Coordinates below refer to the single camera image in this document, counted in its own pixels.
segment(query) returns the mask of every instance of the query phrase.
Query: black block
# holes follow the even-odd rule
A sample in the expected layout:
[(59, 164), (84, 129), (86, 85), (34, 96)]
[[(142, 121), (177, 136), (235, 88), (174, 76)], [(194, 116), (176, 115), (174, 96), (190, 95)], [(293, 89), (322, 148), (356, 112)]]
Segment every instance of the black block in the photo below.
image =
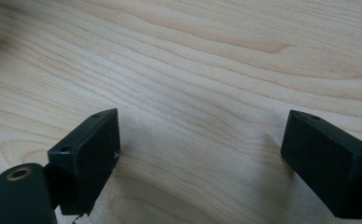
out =
[(112, 174), (119, 152), (116, 109), (83, 121), (48, 152), (49, 191), (52, 200), (58, 201), (52, 204), (59, 203), (64, 215), (89, 214)]
[(362, 141), (291, 110), (281, 153), (335, 217), (362, 218)]

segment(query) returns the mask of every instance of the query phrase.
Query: black plastic part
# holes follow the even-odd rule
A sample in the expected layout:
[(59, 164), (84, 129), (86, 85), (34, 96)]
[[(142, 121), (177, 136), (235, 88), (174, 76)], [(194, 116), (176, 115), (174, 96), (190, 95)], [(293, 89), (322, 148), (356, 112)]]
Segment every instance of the black plastic part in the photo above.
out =
[(56, 223), (42, 166), (26, 163), (0, 174), (0, 224)]
[(362, 218), (362, 141), (291, 110), (281, 153), (335, 217)]
[(90, 116), (48, 152), (53, 204), (64, 215), (90, 214), (120, 152), (118, 111)]

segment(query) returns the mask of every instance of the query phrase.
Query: wood grain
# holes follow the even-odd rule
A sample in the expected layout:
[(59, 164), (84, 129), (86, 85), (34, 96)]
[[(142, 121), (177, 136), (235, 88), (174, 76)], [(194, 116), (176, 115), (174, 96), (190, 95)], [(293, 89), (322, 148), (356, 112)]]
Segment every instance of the wood grain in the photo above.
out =
[(362, 0), (0, 1), (0, 173), (113, 107), (122, 154), (77, 223), (362, 223), (280, 156), (290, 109), (362, 140)]

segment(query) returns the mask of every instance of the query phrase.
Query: black clamp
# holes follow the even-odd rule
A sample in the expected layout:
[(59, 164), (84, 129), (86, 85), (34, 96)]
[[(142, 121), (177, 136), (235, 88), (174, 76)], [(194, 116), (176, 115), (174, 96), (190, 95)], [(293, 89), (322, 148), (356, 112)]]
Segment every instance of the black clamp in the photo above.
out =
[(49, 164), (15, 166), (0, 174), (0, 223), (56, 223), (90, 214), (120, 152), (118, 111), (90, 116), (48, 151)]

